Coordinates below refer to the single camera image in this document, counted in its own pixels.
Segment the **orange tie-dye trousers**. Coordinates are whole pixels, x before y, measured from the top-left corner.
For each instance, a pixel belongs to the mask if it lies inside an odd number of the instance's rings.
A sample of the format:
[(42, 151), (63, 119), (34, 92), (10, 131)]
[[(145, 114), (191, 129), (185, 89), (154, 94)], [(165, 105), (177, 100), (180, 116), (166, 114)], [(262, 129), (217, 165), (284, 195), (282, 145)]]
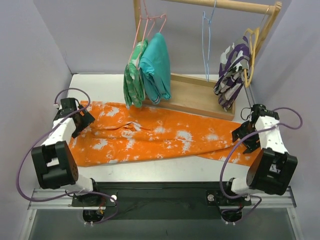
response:
[[(234, 147), (236, 122), (179, 111), (94, 101), (95, 121), (72, 139), (69, 148), (80, 167), (197, 156), (224, 161)], [(240, 145), (228, 160), (250, 166), (258, 151)]]

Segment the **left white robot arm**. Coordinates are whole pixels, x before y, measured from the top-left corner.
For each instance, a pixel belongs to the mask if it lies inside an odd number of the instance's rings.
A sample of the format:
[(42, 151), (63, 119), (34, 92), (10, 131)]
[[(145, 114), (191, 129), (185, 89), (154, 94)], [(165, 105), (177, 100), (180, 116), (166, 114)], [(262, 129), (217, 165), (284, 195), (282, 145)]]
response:
[(69, 148), (95, 118), (76, 98), (63, 98), (53, 119), (52, 132), (31, 150), (38, 183), (42, 189), (63, 189), (68, 197), (89, 206), (116, 205), (116, 195), (103, 196), (93, 178), (79, 174)]

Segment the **blue wire hanger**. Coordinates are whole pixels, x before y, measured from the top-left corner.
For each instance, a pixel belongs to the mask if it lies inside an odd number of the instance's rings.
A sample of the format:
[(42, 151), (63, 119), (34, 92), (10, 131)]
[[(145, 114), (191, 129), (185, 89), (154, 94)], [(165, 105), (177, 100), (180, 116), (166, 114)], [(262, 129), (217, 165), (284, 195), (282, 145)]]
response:
[[(202, 13), (202, 26), (201, 26), (201, 47), (202, 47), (202, 58), (203, 58), (203, 66), (204, 66), (204, 75), (205, 80), (209, 82), (210, 80), (210, 56), (211, 56), (211, 29), (213, 16), (215, 13), (217, 1), (213, 2), (213, 7), (210, 16), (206, 15), (206, 12)], [(207, 33), (207, 46), (205, 47), (205, 33)]]

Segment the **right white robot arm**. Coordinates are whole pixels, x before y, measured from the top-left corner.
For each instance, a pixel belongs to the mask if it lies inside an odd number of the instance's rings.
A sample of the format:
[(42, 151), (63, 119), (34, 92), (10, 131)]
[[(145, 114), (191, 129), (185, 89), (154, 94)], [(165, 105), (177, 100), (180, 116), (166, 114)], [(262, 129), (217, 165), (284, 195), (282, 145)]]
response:
[[(291, 155), (283, 142), (278, 110), (268, 110), (263, 104), (250, 108), (248, 120), (232, 134), (235, 146), (223, 162), (219, 176), (219, 190), (207, 192), (209, 206), (249, 206), (252, 199), (260, 200), (260, 194), (282, 196), (298, 165), (297, 157)], [(231, 178), (223, 182), (227, 163), (236, 149), (245, 146), (244, 154), (259, 150), (248, 169), (246, 177)]]

